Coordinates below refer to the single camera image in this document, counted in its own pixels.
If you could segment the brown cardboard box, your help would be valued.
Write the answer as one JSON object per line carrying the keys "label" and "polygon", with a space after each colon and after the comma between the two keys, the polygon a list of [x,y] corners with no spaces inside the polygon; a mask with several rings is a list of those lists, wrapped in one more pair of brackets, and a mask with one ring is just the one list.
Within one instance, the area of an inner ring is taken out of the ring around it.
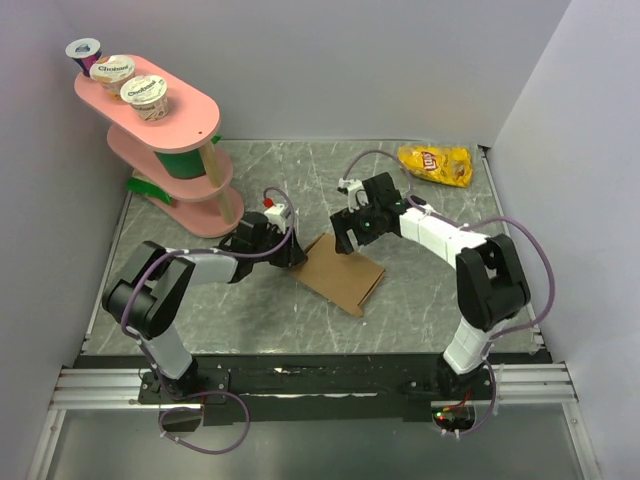
{"label": "brown cardboard box", "polygon": [[347,313],[362,318],[363,305],[385,275],[385,269],[354,252],[338,254],[336,238],[324,233],[306,249],[307,261],[293,276]]}

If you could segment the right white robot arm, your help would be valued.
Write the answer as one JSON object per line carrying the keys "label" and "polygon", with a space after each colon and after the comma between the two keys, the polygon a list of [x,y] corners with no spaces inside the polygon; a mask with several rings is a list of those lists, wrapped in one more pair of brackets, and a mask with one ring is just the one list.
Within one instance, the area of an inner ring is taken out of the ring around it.
{"label": "right white robot arm", "polygon": [[449,223],[424,200],[402,196],[387,173],[364,181],[341,179],[338,191],[347,197],[347,207],[330,217],[338,254],[354,252],[350,235],[365,246],[392,233],[455,270],[462,318],[442,354],[446,367],[437,374],[437,386],[448,398],[461,397],[471,388],[471,372],[486,357],[491,335],[531,299],[513,241],[505,234],[490,237]]}

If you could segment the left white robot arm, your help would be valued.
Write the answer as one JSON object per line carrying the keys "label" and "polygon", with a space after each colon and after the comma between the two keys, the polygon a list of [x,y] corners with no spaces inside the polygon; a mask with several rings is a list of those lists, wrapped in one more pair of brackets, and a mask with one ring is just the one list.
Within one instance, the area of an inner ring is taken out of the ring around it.
{"label": "left white robot arm", "polygon": [[292,210],[276,204],[244,214],[210,249],[169,249],[145,241],[103,293],[102,308],[150,355],[162,389],[174,401],[188,401],[198,389],[197,362],[173,326],[187,288],[238,283],[261,262],[281,269],[304,264],[294,226]]}

